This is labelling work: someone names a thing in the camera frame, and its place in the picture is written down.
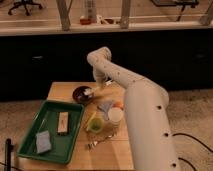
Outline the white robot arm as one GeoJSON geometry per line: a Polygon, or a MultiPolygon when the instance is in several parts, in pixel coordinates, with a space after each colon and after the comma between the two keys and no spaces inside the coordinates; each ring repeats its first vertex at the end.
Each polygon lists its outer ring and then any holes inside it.
{"type": "Polygon", "coordinates": [[[124,112],[135,171],[181,171],[166,108],[167,91],[150,79],[111,61],[99,48],[87,55],[93,77],[102,86],[107,77],[125,89],[124,112]]]}

